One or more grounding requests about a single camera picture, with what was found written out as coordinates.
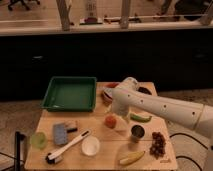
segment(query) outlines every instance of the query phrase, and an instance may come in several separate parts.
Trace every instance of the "green tray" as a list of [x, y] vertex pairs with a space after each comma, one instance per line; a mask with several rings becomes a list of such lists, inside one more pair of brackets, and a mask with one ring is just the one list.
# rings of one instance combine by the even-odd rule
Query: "green tray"
[[92, 111], [96, 102], [95, 77], [53, 77], [42, 107], [48, 111]]

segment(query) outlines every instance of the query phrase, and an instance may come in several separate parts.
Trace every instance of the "cup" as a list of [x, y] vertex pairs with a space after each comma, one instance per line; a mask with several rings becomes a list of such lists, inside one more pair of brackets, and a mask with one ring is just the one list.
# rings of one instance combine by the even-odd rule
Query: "cup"
[[145, 130], [140, 125], [134, 125], [131, 129], [131, 139], [133, 142], [138, 142], [145, 134]]

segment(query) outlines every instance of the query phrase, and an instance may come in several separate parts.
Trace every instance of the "white bowl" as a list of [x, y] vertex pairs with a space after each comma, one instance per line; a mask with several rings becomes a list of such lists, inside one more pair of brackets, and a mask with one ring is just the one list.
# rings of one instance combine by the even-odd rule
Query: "white bowl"
[[83, 140], [81, 148], [85, 155], [94, 156], [100, 150], [100, 141], [94, 136], [88, 136]]

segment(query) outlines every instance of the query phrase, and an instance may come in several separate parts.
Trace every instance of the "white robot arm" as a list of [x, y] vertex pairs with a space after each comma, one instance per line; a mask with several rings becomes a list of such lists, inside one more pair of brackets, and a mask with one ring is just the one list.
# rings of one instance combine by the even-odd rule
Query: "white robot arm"
[[137, 80], [132, 77], [126, 78], [116, 86], [112, 92], [112, 111], [118, 115], [126, 116], [129, 113], [129, 106], [138, 107], [211, 138], [211, 146], [208, 150], [204, 171], [212, 170], [213, 107], [199, 103], [147, 95], [138, 92], [138, 86]]

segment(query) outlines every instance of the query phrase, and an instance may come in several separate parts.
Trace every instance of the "black cable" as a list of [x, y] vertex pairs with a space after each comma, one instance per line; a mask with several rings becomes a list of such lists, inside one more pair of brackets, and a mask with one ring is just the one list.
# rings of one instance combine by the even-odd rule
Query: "black cable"
[[10, 156], [10, 155], [8, 155], [8, 154], [2, 153], [2, 152], [0, 152], [0, 154], [3, 155], [3, 156], [7, 156], [7, 157], [9, 157], [9, 158], [11, 158], [11, 159], [17, 160], [17, 158], [15, 158], [15, 157], [13, 157], [13, 156]]
[[184, 135], [184, 136], [187, 136], [189, 138], [192, 138], [193, 140], [195, 140], [196, 142], [198, 142], [200, 145], [202, 145], [205, 149], [208, 150], [208, 147], [206, 145], [204, 145], [202, 142], [200, 142], [198, 139], [196, 139], [195, 137], [189, 135], [189, 134], [186, 134], [186, 133], [175, 133], [175, 134], [172, 134], [170, 135], [170, 138], [176, 136], [176, 135]]
[[200, 171], [202, 171], [202, 168], [200, 167], [200, 165], [195, 160], [193, 160], [191, 157], [188, 157], [188, 156], [176, 156], [176, 159], [180, 159], [180, 158], [190, 160], [191, 162], [193, 162], [200, 169]]

